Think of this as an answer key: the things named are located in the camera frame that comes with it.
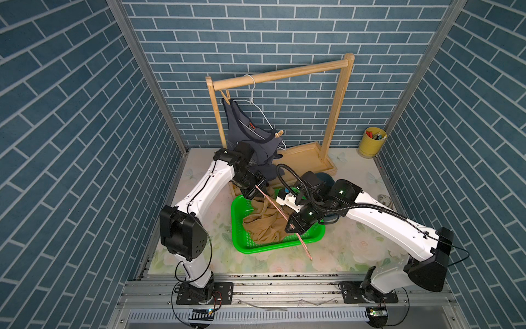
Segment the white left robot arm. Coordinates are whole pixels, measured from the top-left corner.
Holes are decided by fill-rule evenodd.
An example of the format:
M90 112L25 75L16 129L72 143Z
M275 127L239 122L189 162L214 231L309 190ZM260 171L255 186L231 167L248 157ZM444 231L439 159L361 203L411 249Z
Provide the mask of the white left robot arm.
M214 293L211 261L203 255L205 247L212 245L212 238L203 225L208 208L229 182L248 200L267 191L264 176L249 169L253 154L251 145L244 142L233 150L221 148L192 191L176 205L165 206L160 212L160 242L182 266L185 277L177 281L193 304L208 303Z

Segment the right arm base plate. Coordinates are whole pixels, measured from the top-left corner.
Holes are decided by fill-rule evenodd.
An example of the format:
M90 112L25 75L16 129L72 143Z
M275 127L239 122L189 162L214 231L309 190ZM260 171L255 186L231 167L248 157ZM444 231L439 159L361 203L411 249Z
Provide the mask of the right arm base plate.
M360 282L339 282L338 288L345 304L397 304L399 302L394 291L384 294L372 287L362 288Z

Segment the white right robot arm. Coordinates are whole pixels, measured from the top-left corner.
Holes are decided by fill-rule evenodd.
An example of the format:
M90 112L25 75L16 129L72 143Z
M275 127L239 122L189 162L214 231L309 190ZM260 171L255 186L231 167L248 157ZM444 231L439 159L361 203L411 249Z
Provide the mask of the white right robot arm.
M412 285L431 292L443 290L454 237L449 229L425 227L348 180L328 184L311 171L298 178L294 189L281 190L276 202L293 211L286 224L288 233L303 234L315 223L337 215L375 230L406 252L398 263L368 269L358 288L366 301L380 303L394 290Z

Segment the pink wire hanger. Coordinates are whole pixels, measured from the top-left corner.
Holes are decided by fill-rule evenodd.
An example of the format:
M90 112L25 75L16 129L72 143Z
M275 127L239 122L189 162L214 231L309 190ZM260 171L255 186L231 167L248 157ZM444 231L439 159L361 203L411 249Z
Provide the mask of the pink wire hanger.
M282 211L282 209L279 207L279 205L277 205L272 199L270 196L268 196L258 185L255 186L255 188L272 204L274 205L274 207L278 210L278 212L283 216L283 218L285 220L288 220L288 216ZM307 245L304 243L304 240L301 238L301 235L299 233L295 233L298 240L301 242L301 245L302 247L304 248L305 250L305 253L308 255L308 258L310 259L310 261L312 262L313 261L313 257L307 247Z

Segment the tan tank top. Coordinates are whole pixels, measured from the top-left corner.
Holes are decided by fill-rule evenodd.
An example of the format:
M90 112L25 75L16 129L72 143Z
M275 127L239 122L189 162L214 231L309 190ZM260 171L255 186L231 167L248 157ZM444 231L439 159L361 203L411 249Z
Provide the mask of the tan tank top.
M279 243L290 234L285 231L287 220L268 200L250 201L253 212L242 220L243 227L251 239L258 245ZM279 206L289 217L293 210L287 206Z

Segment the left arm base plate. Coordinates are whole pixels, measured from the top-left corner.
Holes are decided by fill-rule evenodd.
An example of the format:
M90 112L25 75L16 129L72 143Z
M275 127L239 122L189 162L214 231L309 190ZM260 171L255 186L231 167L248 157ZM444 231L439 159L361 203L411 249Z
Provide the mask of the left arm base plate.
M198 305L198 304L231 304L234 283L233 282L214 282L207 284L205 288L197 288L191 284L182 283L176 289L177 305Z

